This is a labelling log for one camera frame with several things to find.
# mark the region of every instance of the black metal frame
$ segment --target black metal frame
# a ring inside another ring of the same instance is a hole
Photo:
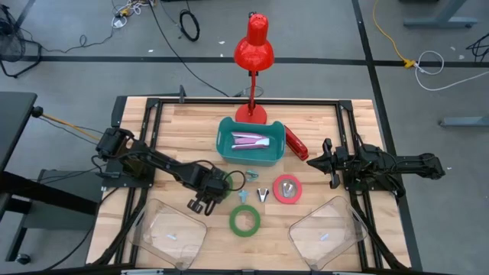
[[[247,99],[240,99],[240,98],[229,98],[229,99],[212,99],[212,98],[185,98],[185,103],[186,104],[244,104],[248,100]],[[157,112],[156,112],[156,117],[155,117],[155,124],[154,124],[154,129],[153,129],[153,135],[151,137],[151,147],[155,148],[156,147],[156,140],[157,140],[157,134],[158,134],[158,128],[161,120],[161,111],[163,109],[164,104],[180,104],[182,102],[180,97],[166,97],[166,98],[148,98],[147,99],[147,104],[146,104],[146,110],[144,113],[144,119],[142,122],[141,126],[141,135],[145,133],[144,131],[145,126],[147,125],[147,122],[149,121],[149,112],[151,111],[151,107],[155,106],[155,102],[157,102]],[[348,142],[347,142],[347,137],[346,137],[346,131],[345,131],[345,123],[343,120],[343,111],[347,112],[348,115],[348,123],[350,124],[350,132],[353,135],[354,133],[357,132],[356,124],[355,124],[355,116],[353,114],[353,105],[351,103],[351,100],[327,100],[327,99],[256,99],[257,104],[262,104],[262,105],[321,105],[321,106],[332,106],[335,108],[336,111],[336,119],[338,122],[338,132],[339,132],[339,138],[341,141],[341,145],[345,146],[348,150]],[[124,109],[124,107],[121,107],[120,105],[125,105],[125,100],[118,100],[118,103],[114,110],[118,109]],[[112,117],[112,120],[117,120],[121,121],[121,112],[117,112],[120,114],[120,117]],[[355,139],[353,136],[351,136],[351,139],[354,141],[354,149],[355,153],[358,149],[358,144],[355,142]],[[347,179],[345,176],[343,176],[343,183]],[[348,191],[350,195],[350,200],[357,199],[357,194],[353,190]],[[368,220],[371,222],[372,226],[375,227],[374,224],[374,213],[372,210],[371,206],[371,201],[370,201],[370,196],[368,194],[368,191],[363,193],[363,199],[364,199],[364,208],[365,208],[365,215],[367,216]],[[127,216],[129,216],[129,213],[131,211],[132,207],[132,202],[134,200],[134,191],[128,194],[128,201],[126,203],[126,208],[125,208],[125,216],[123,223],[127,220]],[[118,248],[118,253],[116,254],[115,258],[115,263],[120,264],[120,261],[122,259],[122,254],[124,250],[125,244],[122,243],[121,246]],[[376,245],[374,242],[372,242],[372,248],[374,252],[374,263],[376,268],[382,268],[382,256],[380,251],[377,249]],[[131,259],[130,259],[130,264],[136,264],[137,260],[137,247],[134,245],[131,248]],[[369,268],[368,266],[368,258],[367,258],[367,253],[365,250],[365,243],[364,241],[359,241],[358,242],[358,254],[360,257],[360,262],[361,262],[361,269],[366,270]],[[177,272],[178,270],[171,270],[171,269],[165,269],[165,273],[169,271],[175,271]],[[206,273],[235,273],[237,270],[219,270],[219,271],[212,271],[212,270],[201,270],[205,271]],[[263,273],[275,273],[275,271],[259,271],[260,274]],[[289,274],[303,274],[303,273],[311,273],[310,271],[287,271],[286,273]]]

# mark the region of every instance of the clear plastic tray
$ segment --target clear plastic tray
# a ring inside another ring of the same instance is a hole
[[[289,229],[289,238],[311,270],[323,267],[367,236],[350,203],[336,196]]]
[[[129,241],[186,270],[196,259],[206,233],[202,222],[151,199],[133,224]]]

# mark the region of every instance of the wooden tabletop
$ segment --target wooden tabletop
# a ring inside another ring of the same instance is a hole
[[[121,128],[132,131],[136,137],[141,130],[145,102],[145,97],[128,97],[125,105]],[[372,101],[362,99],[352,100],[352,103],[357,130],[363,141],[381,147],[382,140]],[[191,268],[308,270],[309,267],[288,238],[289,227],[335,196],[343,196],[349,200],[348,194],[342,186],[330,189],[329,176],[308,166],[289,148],[286,149],[283,159],[273,167],[226,163],[215,149],[215,135],[219,122],[226,116],[233,117],[238,107],[239,105],[230,104],[165,104],[158,133],[157,150],[181,162],[205,159],[212,161],[222,170],[252,169],[259,172],[258,180],[247,183],[244,188],[250,193],[247,204],[256,208],[261,216],[258,232],[252,237],[240,238],[229,229],[229,214],[232,209],[241,204],[236,192],[232,192],[225,201],[217,205],[212,215],[197,215],[186,207],[188,201],[195,196],[195,192],[183,188],[171,175],[157,171],[148,199],[159,199],[206,224],[206,238]],[[301,139],[309,149],[309,158],[322,155],[322,142],[325,138],[332,139],[333,147],[340,145],[338,122],[332,106],[264,105],[264,108],[268,113],[269,123],[280,120]],[[345,127],[348,128],[348,119],[345,114],[343,116]],[[271,191],[273,181],[282,174],[292,174],[303,184],[300,200],[294,205],[284,205],[270,194],[265,203],[259,202],[256,189],[265,187]],[[234,178],[235,181],[240,180],[238,176]],[[118,190],[100,207],[87,263],[100,257],[117,235],[127,192],[127,189]],[[371,192],[371,202],[377,233],[397,259],[409,266],[409,255],[395,198],[388,192],[376,191]],[[237,223],[238,226],[246,226],[250,221],[244,216],[239,217]],[[370,241],[368,238],[365,240],[369,264],[373,267]],[[131,244],[126,241],[125,246],[124,258],[127,262]],[[136,265],[137,267],[173,267],[144,249],[139,249]],[[350,247],[345,253],[328,263],[324,270],[360,270],[357,246]]]

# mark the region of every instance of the floor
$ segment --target floor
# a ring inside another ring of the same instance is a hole
[[[124,1],[114,0],[115,4]],[[277,60],[260,73],[258,85],[266,97],[373,99],[379,121],[387,112],[398,155],[431,152],[442,161],[447,175],[441,180],[403,178],[407,202],[426,271],[483,274],[489,268],[489,154],[486,128],[440,128],[445,116],[487,115],[489,76],[463,83],[440,92],[428,92],[416,83],[414,72],[389,62],[376,62],[380,84],[372,87],[372,71],[365,62],[364,46],[358,31],[354,6],[341,0],[199,0],[190,1],[199,20],[201,38],[196,43],[185,37],[158,6],[156,13],[163,31],[182,57],[208,57],[213,63],[194,59],[189,67],[199,77],[230,95],[249,86],[246,72],[230,63],[238,40],[245,35],[248,12],[259,11],[270,20],[268,38]],[[457,15],[472,16],[480,23],[471,29],[407,29],[403,18],[435,14],[447,0],[435,4],[380,0],[377,21],[398,43],[400,52],[410,58],[425,50],[435,50],[452,61],[438,76],[421,76],[425,86],[440,87],[487,70],[487,63],[474,67],[473,56],[465,48],[484,36],[489,29],[489,2],[466,2]],[[104,40],[111,33],[110,0],[2,0],[11,7],[14,18],[21,14],[22,28],[48,49],[78,46],[85,34],[88,43]],[[364,19],[373,60],[398,60],[390,41],[374,26],[371,12],[374,0],[362,0]],[[25,12],[24,7],[31,7]],[[164,3],[177,18],[184,2]],[[34,54],[29,48],[27,55]],[[0,75],[2,91],[36,92],[37,105],[47,114],[76,125],[103,131],[109,126],[112,105],[117,95],[144,95],[177,92],[184,85],[189,95],[219,96],[195,79],[178,62],[161,37],[148,8],[130,17],[128,24],[114,32],[112,39],[99,46],[72,50],[67,54],[44,52],[48,56],[34,70],[19,79]],[[331,64],[324,60],[340,60]],[[15,71],[29,62],[8,64]],[[40,169],[85,170],[92,167],[89,157],[93,146],[31,119],[8,165],[8,171],[35,178]],[[20,217],[9,213],[0,223],[0,257],[4,257]],[[58,261],[76,246],[85,231],[35,230],[21,247],[33,255],[33,263],[21,266],[0,262],[0,273],[40,270]],[[65,263],[83,265],[88,242]]]

